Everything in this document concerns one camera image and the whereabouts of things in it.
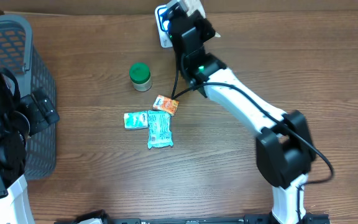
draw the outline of plastic bin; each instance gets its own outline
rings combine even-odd
[[[0,16],[0,67],[15,74],[22,97],[43,87],[56,106],[55,80],[32,43],[30,24],[21,16]],[[56,166],[56,126],[32,136],[26,150],[26,179],[50,175]]]

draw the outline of blue packet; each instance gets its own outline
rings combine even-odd
[[[149,111],[149,141],[147,147],[173,146],[171,115],[164,111]]]

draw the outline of basket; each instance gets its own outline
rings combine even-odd
[[[0,67],[10,69],[19,82],[21,96],[43,87],[56,106],[56,85],[32,43],[30,24],[21,16],[0,16]],[[33,135],[26,145],[27,180],[50,175],[56,166],[56,126]]]

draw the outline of green lid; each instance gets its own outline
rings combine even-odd
[[[150,78],[150,69],[144,63],[135,63],[129,70],[131,80],[136,84],[143,84]]]

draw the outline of teal packet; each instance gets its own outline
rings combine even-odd
[[[124,114],[125,129],[142,129],[148,128],[147,111],[125,113]]]
[[[171,115],[164,111],[149,111],[149,141],[147,147],[173,146]]]

